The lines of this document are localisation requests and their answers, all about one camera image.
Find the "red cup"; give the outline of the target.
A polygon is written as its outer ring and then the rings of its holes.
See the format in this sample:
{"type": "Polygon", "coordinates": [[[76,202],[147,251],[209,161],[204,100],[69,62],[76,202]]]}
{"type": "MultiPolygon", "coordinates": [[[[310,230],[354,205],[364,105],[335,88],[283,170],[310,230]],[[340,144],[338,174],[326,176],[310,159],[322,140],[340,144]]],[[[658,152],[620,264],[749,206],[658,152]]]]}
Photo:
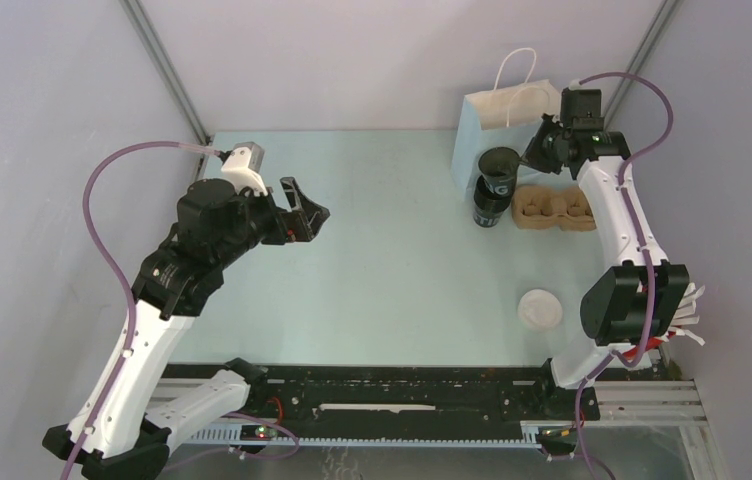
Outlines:
{"type": "MultiPolygon", "coordinates": [[[[660,346],[667,343],[674,336],[675,336],[675,333],[666,333],[665,335],[660,336],[660,337],[651,337],[646,343],[642,356],[646,357],[648,352],[657,350],[660,346]]],[[[637,362],[635,361],[635,358],[637,356],[638,351],[639,351],[638,346],[634,345],[631,348],[628,348],[625,350],[615,351],[612,354],[612,357],[618,360],[625,368],[634,369],[637,367],[637,362]]]]}

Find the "light blue paper bag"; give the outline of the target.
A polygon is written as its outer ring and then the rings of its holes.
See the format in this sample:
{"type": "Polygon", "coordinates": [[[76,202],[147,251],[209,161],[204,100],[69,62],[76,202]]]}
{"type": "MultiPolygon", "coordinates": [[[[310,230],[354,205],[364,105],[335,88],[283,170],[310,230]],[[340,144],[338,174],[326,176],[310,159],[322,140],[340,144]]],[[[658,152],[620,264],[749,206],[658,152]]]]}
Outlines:
{"type": "Polygon", "coordinates": [[[463,97],[450,168],[462,199],[472,195],[480,175],[478,161],[484,152],[507,147],[523,153],[542,116],[559,113],[561,91],[548,79],[532,78],[537,60],[534,48],[517,48],[501,61],[491,88],[463,97]],[[504,79],[508,62],[521,54],[531,56],[523,78],[504,79]]]}

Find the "brown cardboard cup carrier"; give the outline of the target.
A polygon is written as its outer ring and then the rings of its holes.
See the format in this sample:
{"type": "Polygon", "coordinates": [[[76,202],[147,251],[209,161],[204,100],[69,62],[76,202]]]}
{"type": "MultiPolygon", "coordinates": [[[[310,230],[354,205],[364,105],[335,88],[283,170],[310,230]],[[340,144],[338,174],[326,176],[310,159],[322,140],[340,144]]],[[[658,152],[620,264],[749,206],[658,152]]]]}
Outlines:
{"type": "Polygon", "coordinates": [[[526,230],[588,232],[597,228],[588,199],[578,187],[518,186],[511,215],[516,226],[526,230]]]}

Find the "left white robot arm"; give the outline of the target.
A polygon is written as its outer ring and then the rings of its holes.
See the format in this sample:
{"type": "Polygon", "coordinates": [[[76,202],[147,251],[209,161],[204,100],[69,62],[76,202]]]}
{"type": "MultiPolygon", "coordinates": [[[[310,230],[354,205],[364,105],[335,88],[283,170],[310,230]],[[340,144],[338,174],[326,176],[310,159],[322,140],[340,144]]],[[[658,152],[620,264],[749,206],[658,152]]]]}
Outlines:
{"type": "Polygon", "coordinates": [[[224,179],[198,181],[179,199],[168,237],[131,286],[121,334],[89,399],[70,423],[44,436],[44,447],[67,468],[79,466],[87,479],[154,479],[181,444],[216,419],[264,411],[266,375],[239,358],[160,407],[149,402],[226,268],[261,244],[312,241],[329,218],[295,179],[281,184],[287,208],[224,179]]]}

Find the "black paper coffee cup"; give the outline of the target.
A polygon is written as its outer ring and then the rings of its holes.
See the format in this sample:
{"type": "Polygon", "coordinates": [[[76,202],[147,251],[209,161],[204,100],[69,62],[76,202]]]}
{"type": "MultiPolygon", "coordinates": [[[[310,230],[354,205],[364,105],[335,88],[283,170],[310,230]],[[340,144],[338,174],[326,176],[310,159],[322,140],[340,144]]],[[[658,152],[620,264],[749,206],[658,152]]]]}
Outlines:
{"type": "Polygon", "coordinates": [[[483,152],[477,162],[480,180],[488,192],[498,197],[513,194],[517,183],[520,154],[509,147],[495,147],[483,152]]]}

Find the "white plastic lid on table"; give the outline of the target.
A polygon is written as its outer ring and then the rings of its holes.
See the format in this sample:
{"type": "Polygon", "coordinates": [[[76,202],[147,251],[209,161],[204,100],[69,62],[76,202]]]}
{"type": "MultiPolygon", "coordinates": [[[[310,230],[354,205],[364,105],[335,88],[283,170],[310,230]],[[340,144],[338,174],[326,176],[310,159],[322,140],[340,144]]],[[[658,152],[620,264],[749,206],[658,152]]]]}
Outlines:
{"type": "Polygon", "coordinates": [[[519,300],[517,316],[533,331],[550,331],[561,324],[563,307],[551,292],[533,289],[527,291],[519,300]]]}

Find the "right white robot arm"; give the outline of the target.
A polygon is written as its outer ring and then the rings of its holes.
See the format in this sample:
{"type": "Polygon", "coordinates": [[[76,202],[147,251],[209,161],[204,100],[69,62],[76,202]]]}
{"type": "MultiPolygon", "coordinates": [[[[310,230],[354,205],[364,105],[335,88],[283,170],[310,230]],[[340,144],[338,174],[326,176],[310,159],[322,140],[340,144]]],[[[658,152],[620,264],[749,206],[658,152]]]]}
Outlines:
{"type": "Polygon", "coordinates": [[[545,114],[524,155],[543,173],[569,170],[585,195],[599,234],[605,272],[584,294],[583,333],[551,362],[553,379],[533,392],[537,411],[558,418],[613,360],[637,367],[651,339],[664,336],[689,285],[688,270],[669,260],[653,235],[632,175],[623,135],[598,118],[564,121],[545,114]]]}

